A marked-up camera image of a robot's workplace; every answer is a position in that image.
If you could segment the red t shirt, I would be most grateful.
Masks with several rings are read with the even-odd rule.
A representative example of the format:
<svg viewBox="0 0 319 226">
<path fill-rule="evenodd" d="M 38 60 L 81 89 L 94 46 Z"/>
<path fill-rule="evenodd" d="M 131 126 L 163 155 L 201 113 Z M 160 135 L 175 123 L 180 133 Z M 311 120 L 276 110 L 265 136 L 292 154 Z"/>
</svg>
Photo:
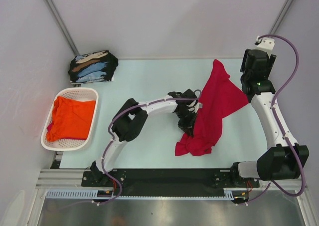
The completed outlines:
<svg viewBox="0 0 319 226">
<path fill-rule="evenodd" d="M 193 136 L 183 134 L 175 145 L 175 155 L 210 154 L 222 136 L 223 119 L 248 104 L 246 95 L 230 81 L 224 65 L 215 59 L 212 72 L 202 90 L 199 109 L 194 125 Z"/>
</svg>

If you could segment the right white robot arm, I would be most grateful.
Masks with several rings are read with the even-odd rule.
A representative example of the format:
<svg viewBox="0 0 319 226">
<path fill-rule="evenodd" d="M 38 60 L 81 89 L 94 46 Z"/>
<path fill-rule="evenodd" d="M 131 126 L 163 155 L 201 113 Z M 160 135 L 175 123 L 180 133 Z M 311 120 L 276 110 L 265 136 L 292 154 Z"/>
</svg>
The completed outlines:
<svg viewBox="0 0 319 226">
<path fill-rule="evenodd" d="M 292 180 L 301 175 L 309 150 L 300 145 L 289 132 L 275 99 L 276 91 L 268 79 L 276 56 L 259 49 L 245 50 L 240 71 L 242 91 L 261 122 L 266 142 L 266 152 L 255 161 L 233 164 L 230 182 L 241 187 L 248 178 L 263 181 Z"/>
</svg>

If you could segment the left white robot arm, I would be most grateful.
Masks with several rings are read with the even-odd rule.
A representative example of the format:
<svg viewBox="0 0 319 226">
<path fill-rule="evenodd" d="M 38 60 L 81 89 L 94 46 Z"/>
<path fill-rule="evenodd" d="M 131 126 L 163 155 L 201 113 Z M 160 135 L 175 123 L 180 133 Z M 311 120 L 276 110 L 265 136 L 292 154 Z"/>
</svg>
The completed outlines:
<svg viewBox="0 0 319 226">
<path fill-rule="evenodd" d="M 110 173 L 114 163 L 124 146 L 135 140 L 142 131 L 146 120 L 163 113 L 174 113 L 179 121 L 178 127 L 188 136 L 193 136 L 195 120 L 202 104 L 196 92 L 191 89 L 185 92 L 169 92 L 166 96 L 148 102 L 138 102 L 128 99 L 108 126 L 111 135 L 110 142 L 103 151 L 102 157 L 94 161 L 90 167 L 92 179 L 100 186 L 110 180 Z"/>
</svg>

